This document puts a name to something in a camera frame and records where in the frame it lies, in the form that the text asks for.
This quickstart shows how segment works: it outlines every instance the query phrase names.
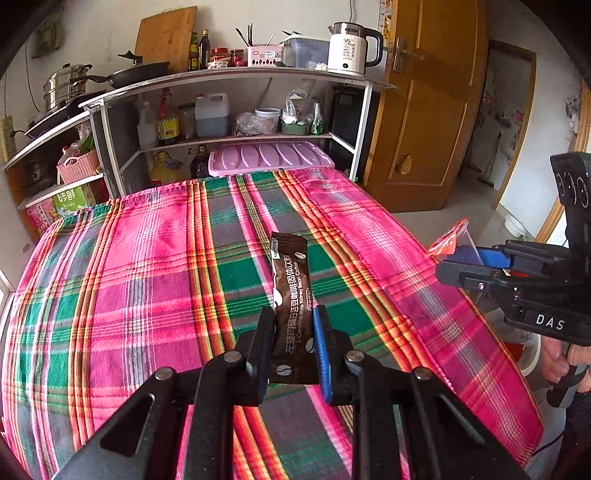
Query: green box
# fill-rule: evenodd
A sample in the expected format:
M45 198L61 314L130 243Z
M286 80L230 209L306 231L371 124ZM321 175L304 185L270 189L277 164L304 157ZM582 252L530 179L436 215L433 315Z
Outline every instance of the green box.
M72 189L64 190L53 196L53 203L56 204L57 213L65 217L71 213L76 213L80 208L96 205L96 200L92 194L89 184L80 185Z

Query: white kettle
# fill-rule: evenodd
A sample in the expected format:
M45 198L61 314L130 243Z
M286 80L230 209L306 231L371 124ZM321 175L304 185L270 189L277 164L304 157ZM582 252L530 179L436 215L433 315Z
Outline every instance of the white kettle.
M377 30L365 28L356 23L338 22L329 27L328 71L363 77L366 67L375 67L382 61L384 38ZM373 37L378 41L378 53L372 61L367 61L368 41Z

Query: coffee packet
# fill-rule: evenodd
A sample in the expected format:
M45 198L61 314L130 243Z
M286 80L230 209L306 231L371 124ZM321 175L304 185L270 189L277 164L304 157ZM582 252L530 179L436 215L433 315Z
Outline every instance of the coffee packet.
M269 382L316 385L308 242L302 236L273 232L271 264L275 337Z

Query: pink plastic lid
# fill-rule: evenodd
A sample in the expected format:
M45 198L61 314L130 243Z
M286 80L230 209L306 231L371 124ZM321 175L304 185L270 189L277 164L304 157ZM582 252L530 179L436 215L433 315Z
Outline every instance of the pink plastic lid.
M310 142L241 142L221 145L209 154L209 173L214 177L306 167L335 164Z

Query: screw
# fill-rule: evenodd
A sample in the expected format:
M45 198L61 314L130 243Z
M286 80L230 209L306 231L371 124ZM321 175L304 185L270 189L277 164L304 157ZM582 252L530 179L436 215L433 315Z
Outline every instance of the screw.
M223 359L232 364L238 362L242 358L242 354L238 350L229 350L223 354Z
M173 376L173 369L170 367L162 367L156 370L156 380L168 380Z
M433 372L426 367L417 367L414 369L414 376L419 380L429 380L433 376Z
M359 351L359 350L349 350L347 352L347 360L349 362L354 362L354 363L359 363L361 360L363 360L363 358L365 357L365 353Z

